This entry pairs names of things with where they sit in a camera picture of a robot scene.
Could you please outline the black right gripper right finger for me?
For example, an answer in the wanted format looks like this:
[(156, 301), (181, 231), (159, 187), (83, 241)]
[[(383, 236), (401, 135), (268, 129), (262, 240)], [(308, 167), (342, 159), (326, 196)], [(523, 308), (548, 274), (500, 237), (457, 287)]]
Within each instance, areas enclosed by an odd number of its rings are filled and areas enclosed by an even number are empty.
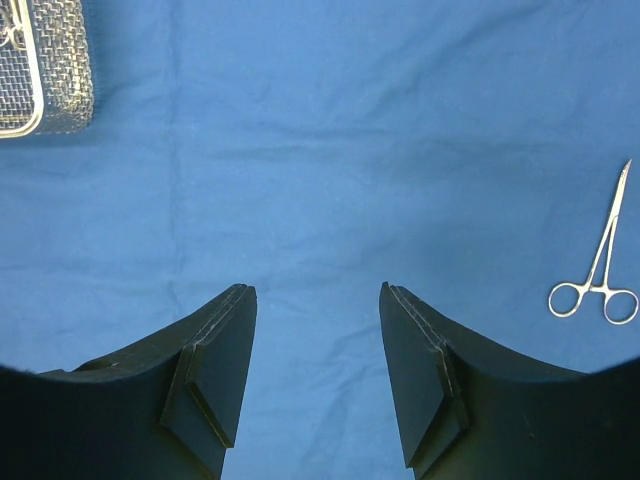
[(635, 479), (639, 363), (551, 365), (383, 284), (379, 314), (405, 465), (418, 479)]

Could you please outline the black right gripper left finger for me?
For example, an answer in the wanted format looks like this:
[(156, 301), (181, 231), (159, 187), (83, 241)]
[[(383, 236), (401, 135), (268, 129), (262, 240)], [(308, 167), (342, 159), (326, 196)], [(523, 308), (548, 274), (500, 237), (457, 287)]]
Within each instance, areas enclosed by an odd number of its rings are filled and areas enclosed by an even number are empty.
[(187, 317), (72, 371), (1, 370), (5, 479), (217, 479), (236, 439), (257, 295)]

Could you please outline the steel hemostat clamp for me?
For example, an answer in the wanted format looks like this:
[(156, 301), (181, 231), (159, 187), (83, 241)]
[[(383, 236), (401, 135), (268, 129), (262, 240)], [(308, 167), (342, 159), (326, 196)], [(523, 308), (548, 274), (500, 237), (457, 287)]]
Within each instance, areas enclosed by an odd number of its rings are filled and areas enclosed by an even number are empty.
[[(584, 297), (588, 293), (599, 294), (603, 297), (603, 316), (611, 325), (626, 325), (633, 321), (639, 312), (639, 297), (633, 290), (629, 288), (612, 288), (609, 285), (609, 276), (619, 217), (632, 164), (633, 160), (628, 159), (620, 171), (609, 207), (607, 220), (603, 227), (596, 252), (585, 280), (582, 283), (571, 281), (559, 282), (551, 288), (547, 296), (548, 311), (556, 318), (566, 319), (574, 315), (579, 310)], [(573, 290), (575, 292), (576, 299), (568, 310), (559, 311), (554, 307), (554, 297), (563, 289)], [(618, 296), (629, 297), (633, 302), (631, 312), (621, 319), (612, 318), (608, 310), (610, 302)]]

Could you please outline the blue surgical drape cloth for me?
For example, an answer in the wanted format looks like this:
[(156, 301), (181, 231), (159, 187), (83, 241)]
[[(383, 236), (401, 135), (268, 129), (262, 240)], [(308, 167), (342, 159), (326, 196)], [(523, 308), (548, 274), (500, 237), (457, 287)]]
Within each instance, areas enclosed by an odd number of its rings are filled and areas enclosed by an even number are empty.
[(407, 479), (390, 282), (525, 355), (639, 353), (635, 1), (94, 1), (89, 128), (1, 145), (1, 361), (72, 369), (229, 285), (258, 320), (227, 479)]

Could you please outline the steel mesh instrument tray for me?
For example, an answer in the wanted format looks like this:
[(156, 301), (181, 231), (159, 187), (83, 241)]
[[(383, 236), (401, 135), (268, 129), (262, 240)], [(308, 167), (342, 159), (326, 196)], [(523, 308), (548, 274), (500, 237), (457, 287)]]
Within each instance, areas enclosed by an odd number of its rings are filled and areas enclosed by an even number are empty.
[(81, 1), (2, 0), (0, 55), (3, 139), (88, 126), (95, 98)]

